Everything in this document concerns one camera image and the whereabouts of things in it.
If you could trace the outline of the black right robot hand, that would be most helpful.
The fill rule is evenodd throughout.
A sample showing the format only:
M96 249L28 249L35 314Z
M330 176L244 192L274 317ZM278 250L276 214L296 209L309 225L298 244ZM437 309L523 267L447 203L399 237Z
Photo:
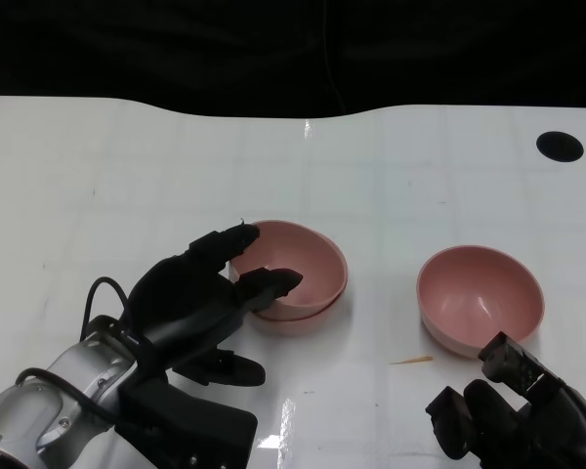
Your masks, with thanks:
M446 456L482 468L586 468L586 401L505 333L479 353L482 379L427 406Z

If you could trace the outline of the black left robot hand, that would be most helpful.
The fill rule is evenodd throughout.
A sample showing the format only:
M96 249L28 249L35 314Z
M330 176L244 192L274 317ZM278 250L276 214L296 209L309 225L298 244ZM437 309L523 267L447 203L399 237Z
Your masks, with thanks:
M219 345L250 313L268 309L296 288L302 275L290 269L260 267L236 280L222 276L226 264L260 236L241 223L192 242L188 250L154 265L134 286L122 316L139 340L139 373L167 370L203 386L211 383L257 387L266 372L257 362Z

